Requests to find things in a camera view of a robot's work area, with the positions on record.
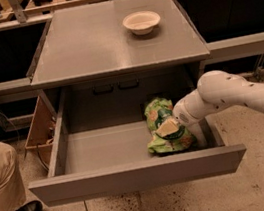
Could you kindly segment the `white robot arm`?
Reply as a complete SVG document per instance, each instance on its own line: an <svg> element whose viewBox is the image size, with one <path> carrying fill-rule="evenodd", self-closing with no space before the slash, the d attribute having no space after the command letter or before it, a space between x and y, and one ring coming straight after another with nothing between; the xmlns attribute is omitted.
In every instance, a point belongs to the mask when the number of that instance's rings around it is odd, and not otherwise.
<svg viewBox="0 0 264 211"><path fill-rule="evenodd" d="M230 106L245 106L264 113L264 83L249 82L242 76L223 71L204 73L197 88L173 107L173 112L156 130L160 137L175 135L181 128L197 124L210 114Z"/></svg>

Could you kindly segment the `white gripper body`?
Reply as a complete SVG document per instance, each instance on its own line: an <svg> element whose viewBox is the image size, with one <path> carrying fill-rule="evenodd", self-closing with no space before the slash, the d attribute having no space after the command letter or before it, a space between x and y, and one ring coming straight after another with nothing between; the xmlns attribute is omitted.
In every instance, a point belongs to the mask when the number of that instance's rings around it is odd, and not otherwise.
<svg viewBox="0 0 264 211"><path fill-rule="evenodd" d="M183 126L191 126L215 111L213 104L207 103L194 90L179 100L173 107L173 116Z"/></svg>

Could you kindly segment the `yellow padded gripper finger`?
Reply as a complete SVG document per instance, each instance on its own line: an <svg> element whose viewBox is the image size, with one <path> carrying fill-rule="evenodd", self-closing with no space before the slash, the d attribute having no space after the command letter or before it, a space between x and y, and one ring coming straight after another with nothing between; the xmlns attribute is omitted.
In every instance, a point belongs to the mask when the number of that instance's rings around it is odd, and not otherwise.
<svg viewBox="0 0 264 211"><path fill-rule="evenodd" d="M169 136L170 134L174 134L179 130L178 122L176 122L173 118L168 118L163 121L161 126L156 130L156 134L160 135L162 138L165 136Z"/></svg>
<svg viewBox="0 0 264 211"><path fill-rule="evenodd" d="M200 148L205 148L208 145L206 137L201 129L201 126L197 124L193 124L190 127L190 132L197 138L197 143Z"/></svg>

